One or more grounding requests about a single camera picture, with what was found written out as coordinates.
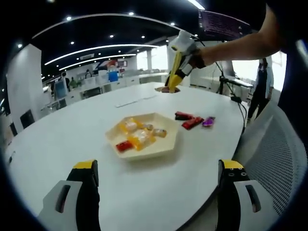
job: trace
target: white table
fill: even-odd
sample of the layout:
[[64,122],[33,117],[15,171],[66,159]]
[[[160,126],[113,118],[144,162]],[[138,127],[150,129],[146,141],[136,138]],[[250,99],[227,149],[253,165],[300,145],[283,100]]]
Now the white table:
[[[9,172],[30,211],[39,214],[44,196],[74,164],[95,158],[102,230],[174,231],[183,225],[217,187],[218,160],[233,157],[243,119],[229,97],[181,86],[175,94],[154,90],[162,85],[136,85],[77,102],[18,134],[6,153],[15,151]],[[176,111],[215,116],[216,123],[212,129],[181,127],[173,154],[130,163],[116,156],[104,136],[125,116],[157,112],[174,118]]]

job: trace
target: beige tray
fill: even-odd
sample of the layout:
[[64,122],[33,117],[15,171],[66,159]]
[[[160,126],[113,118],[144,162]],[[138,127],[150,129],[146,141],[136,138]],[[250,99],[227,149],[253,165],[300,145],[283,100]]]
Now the beige tray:
[[[152,124],[154,128],[160,128],[167,131],[167,136],[165,138],[156,137],[156,142],[149,145],[148,147],[142,149],[141,151],[136,151],[135,149],[127,150],[123,153],[120,153],[116,149],[116,145],[120,142],[127,140],[126,136],[119,129],[119,123],[128,118],[135,118],[136,120]],[[106,132],[106,137],[114,149],[118,157],[126,160],[139,160],[146,159],[156,156],[165,155],[171,153],[174,149],[176,142],[176,136],[179,130],[179,123],[173,119],[164,117],[158,113],[144,114],[144,115],[135,115],[129,116],[122,119],[118,124],[116,124],[112,129]]]

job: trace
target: black ceiling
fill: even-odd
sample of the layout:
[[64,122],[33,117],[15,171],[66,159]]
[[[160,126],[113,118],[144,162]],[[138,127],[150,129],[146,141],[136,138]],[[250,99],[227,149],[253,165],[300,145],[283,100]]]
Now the black ceiling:
[[[223,13],[249,23],[253,29],[259,29],[265,15],[265,3],[247,0],[197,0],[206,10]],[[76,63],[76,58],[87,53],[102,53],[102,56],[116,55],[117,51],[126,53],[131,48],[110,48],[103,51],[94,50],[56,61],[48,66],[44,63],[61,55],[81,49],[111,44],[144,44],[151,40],[173,36],[176,29],[147,20],[119,17],[98,16],[78,19],[56,26],[47,32],[31,39],[38,32],[63,21],[67,16],[82,16],[95,13],[125,13],[157,19],[166,23],[175,22],[176,26],[197,33],[198,9],[188,0],[18,0],[6,5],[8,18],[2,15],[6,39],[11,53],[18,51],[17,42],[24,45],[32,43],[42,50],[42,72],[44,75],[59,73],[56,65],[65,66]]]

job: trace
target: red snack bar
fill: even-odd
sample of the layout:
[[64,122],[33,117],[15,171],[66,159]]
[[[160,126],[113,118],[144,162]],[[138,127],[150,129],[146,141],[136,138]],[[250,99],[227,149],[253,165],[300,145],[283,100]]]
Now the red snack bar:
[[193,119],[194,116],[192,114],[184,113],[184,112],[176,112],[175,119],[176,120],[189,120]]
[[124,152],[124,151],[126,151],[128,149],[133,148],[133,145],[129,141],[124,141],[124,142],[118,143],[116,145],[116,148],[118,149],[119,152]]
[[182,127],[184,127],[187,130],[190,130],[193,127],[197,126],[198,124],[201,124],[202,121],[204,121],[204,119],[202,119],[201,117],[196,117],[196,118],[193,118],[191,120],[184,122],[182,124]]

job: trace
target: ceiling light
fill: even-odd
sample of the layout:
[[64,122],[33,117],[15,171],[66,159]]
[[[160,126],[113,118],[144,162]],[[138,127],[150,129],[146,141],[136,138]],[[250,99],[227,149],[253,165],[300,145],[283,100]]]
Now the ceiling light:
[[63,68],[59,69],[59,71],[62,71],[62,70],[64,70],[65,68],[70,68],[70,67],[73,67],[73,66],[76,66],[76,65],[79,65],[79,64],[84,64],[84,63],[87,63],[87,62],[92,62],[92,61],[94,61],[94,60],[108,59],[108,58],[116,58],[116,57],[121,57],[121,56],[125,56],[125,57],[128,57],[128,56],[136,56],[136,54],[119,54],[119,55],[111,55],[111,56],[105,56],[105,57],[101,57],[101,58],[90,59],[90,60],[82,61],[82,62],[80,62],[80,63],[76,63],[76,64],[72,64],[72,65],[63,67]]
[[111,48],[111,47],[151,47],[151,48],[158,48],[159,46],[155,46],[155,45],[148,45],[148,44],[118,44],[118,45],[107,45],[107,46],[100,46],[100,47],[92,47],[92,48],[87,48],[84,50],[80,50],[80,51],[75,51],[66,55],[62,55],[56,59],[53,59],[47,63],[45,63],[45,65],[51,64],[59,59],[65,58],[67,56],[73,55],[73,54],[78,54],[81,52],[85,52],[85,51],[91,51],[91,50],[96,50],[96,49],[104,49],[104,48]]
[[205,10],[205,8],[198,3],[196,0],[188,0],[191,4],[193,4],[195,7],[197,7],[199,10]]

